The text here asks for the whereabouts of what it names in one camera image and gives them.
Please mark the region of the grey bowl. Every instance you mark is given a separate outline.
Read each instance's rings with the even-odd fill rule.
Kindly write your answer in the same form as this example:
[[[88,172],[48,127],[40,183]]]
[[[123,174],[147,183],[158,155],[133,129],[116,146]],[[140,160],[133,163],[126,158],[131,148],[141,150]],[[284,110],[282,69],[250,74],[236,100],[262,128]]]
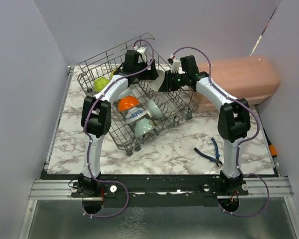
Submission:
[[[119,94],[117,100],[130,96],[131,94],[132,94],[132,90],[130,88],[127,88]]]

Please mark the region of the white round bowl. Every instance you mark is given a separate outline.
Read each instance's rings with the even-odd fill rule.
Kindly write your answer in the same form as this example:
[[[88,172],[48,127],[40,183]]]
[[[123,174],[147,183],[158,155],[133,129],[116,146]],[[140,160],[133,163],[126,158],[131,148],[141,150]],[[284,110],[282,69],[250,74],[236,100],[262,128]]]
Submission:
[[[119,100],[118,110],[120,112],[124,112],[124,111],[129,110],[133,107],[136,107],[139,104],[140,104],[140,102],[134,96],[126,96],[126,97]]]

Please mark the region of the blue floral bowl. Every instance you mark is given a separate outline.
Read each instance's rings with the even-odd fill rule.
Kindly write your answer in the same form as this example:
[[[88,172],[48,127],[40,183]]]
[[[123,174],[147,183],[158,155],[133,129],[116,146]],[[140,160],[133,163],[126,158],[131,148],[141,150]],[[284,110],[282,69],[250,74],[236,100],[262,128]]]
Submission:
[[[126,123],[127,124],[131,124],[139,119],[141,119],[142,117],[146,116],[147,112],[144,108],[142,107],[134,107],[131,108],[127,111],[126,114]]]

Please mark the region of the celadon green bowl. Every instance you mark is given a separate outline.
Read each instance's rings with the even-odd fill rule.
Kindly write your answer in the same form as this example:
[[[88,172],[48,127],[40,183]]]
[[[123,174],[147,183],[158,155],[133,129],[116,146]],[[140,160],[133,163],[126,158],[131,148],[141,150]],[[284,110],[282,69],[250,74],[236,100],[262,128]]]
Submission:
[[[147,119],[147,118],[143,118],[139,121],[136,122],[135,128],[134,128],[134,134],[135,137],[140,137],[141,135],[149,132],[150,130],[152,130],[152,128],[155,126],[154,121]]]

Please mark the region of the beige patterned bowl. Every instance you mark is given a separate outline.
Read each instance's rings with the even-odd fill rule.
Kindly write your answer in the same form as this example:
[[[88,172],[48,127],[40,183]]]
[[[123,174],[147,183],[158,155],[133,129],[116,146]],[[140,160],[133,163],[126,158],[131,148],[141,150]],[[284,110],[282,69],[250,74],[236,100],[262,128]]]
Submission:
[[[147,80],[148,86],[158,92],[164,82],[165,70],[157,69],[158,77],[155,80]]]

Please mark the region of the yellow-green bowl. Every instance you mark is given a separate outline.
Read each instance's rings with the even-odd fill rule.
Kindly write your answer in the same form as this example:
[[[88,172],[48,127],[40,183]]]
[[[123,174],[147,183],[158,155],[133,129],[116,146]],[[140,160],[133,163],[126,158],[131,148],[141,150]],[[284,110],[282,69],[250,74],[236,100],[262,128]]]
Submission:
[[[115,69],[115,70],[113,70],[113,71],[110,73],[110,79],[112,79],[112,78],[113,78],[113,76],[114,76],[115,72],[116,72],[116,69]]]

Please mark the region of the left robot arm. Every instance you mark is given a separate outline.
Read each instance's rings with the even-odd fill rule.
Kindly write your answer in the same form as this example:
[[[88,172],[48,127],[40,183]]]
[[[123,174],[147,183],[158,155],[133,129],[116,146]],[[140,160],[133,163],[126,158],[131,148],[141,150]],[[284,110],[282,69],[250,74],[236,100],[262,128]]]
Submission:
[[[105,135],[111,122],[111,104],[135,80],[155,80],[158,77],[155,62],[144,60],[141,53],[128,50],[124,62],[114,71],[110,82],[94,96],[86,96],[83,102],[81,126],[87,135],[86,153],[78,184],[88,196],[96,196],[102,181],[99,177],[100,157]]]

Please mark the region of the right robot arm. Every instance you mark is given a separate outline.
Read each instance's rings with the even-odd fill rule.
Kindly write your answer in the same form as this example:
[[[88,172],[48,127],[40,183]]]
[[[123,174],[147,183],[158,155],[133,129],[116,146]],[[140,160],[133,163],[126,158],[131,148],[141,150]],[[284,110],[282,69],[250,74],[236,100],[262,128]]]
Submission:
[[[205,96],[219,111],[218,132],[224,140],[224,162],[220,172],[219,190],[230,195],[242,182],[239,171],[240,143],[250,130],[249,105],[245,99],[237,99],[220,88],[211,78],[211,69],[200,72],[193,55],[176,59],[171,55],[168,59],[170,70],[166,71],[159,92],[172,92],[190,87],[193,91]]]

